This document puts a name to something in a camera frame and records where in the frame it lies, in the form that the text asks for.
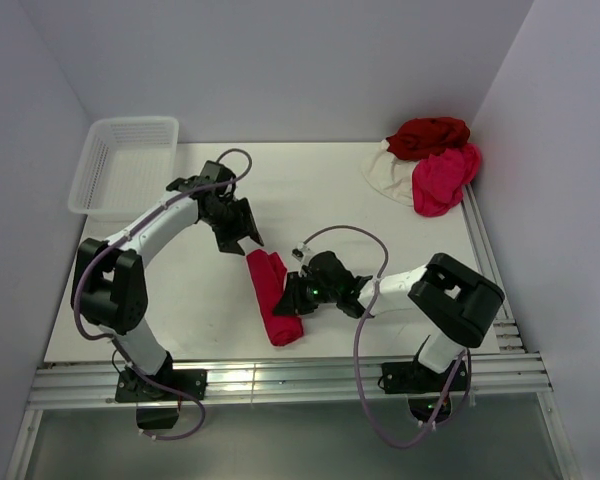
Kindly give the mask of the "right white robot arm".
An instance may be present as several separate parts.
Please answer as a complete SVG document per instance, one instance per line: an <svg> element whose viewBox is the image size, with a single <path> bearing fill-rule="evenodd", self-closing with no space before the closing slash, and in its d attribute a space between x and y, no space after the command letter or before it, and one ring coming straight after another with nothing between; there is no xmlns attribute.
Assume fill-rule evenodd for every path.
<svg viewBox="0 0 600 480"><path fill-rule="evenodd" d="M413 365L415 383L432 390L467 349L481 346L505 300L494 282L452 256L437 253L423 266L380 280L356 276L334 252L294 251L301 268L287 274L273 308L277 316L304 316L321 304L333 304L359 319L385 313L418 311L435 326L419 348Z"/></svg>

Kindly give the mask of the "bright red t-shirt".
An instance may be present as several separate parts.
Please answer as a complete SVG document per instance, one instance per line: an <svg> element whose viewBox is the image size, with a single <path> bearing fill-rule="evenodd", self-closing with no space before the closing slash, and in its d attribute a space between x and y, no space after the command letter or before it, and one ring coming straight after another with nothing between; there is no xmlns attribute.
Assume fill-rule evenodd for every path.
<svg viewBox="0 0 600 480"><path fill-rule="evenodd" d="M284 347L304 335L302 320L297 315L273 312L282 298L287 269L277 253L256 249L246 256L249 274L269 342Z"/></svg>

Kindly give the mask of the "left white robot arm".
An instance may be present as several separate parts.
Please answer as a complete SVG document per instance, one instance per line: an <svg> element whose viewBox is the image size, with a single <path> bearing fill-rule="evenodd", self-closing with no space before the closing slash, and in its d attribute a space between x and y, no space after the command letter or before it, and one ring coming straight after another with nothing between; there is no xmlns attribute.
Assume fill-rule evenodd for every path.
<svg viewBox="0 0 600 480"><path fill-rule="evenodd" d="M210 227L217 248L243 256L260 246L247 199L235 195L239 175L221 160L208 161L165 193L126 228L104 240L88 238L77 250L71 293L76 328L89 341L109 339L124 358L121 382L148 400L178 392L171 354L146 320L145 269L185 229Z"/></svg>

